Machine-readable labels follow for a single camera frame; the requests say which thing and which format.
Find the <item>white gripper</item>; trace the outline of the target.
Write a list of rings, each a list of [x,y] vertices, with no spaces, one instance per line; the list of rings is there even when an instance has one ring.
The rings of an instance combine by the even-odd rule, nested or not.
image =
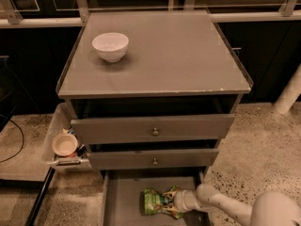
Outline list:
[[[197,199],[196,192],[193,190],[169,190],[163,193],[163,196],[174,200],[173,203],[165,205],[163,211],[170,214],[172,217],[179,217],[181,212],[189,212],[192,210],[200,210],[200,201]]]

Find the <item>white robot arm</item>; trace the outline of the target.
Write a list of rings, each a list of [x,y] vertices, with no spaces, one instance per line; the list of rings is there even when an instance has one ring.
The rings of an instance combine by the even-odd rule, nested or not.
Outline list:
[[[220,210],[240,226],[301,226],[296,121],[276,103],[243,104],[204,182],[176,195],[184,212]]]

